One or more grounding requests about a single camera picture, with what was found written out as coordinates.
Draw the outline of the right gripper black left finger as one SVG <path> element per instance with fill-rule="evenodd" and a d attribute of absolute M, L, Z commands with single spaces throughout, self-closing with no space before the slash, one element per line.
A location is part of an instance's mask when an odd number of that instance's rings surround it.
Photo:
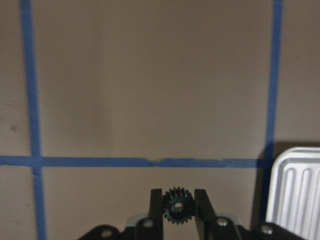
<path fill-rule="evenodd" d="M 150 191 L 149 211 L 135 225 L 135 240 L 163 240 L 163 194 L 161 188 Z"/>

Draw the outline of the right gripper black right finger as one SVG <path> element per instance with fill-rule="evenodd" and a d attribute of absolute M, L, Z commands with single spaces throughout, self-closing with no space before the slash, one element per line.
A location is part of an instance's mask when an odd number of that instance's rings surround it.
<path fill-rule="evenodd" d="M 216 215 L 207 192 L 194 190 L 195 224 L 200 240 L 239 240 L 240 233 L 234 222 L 221 215 Z"/>

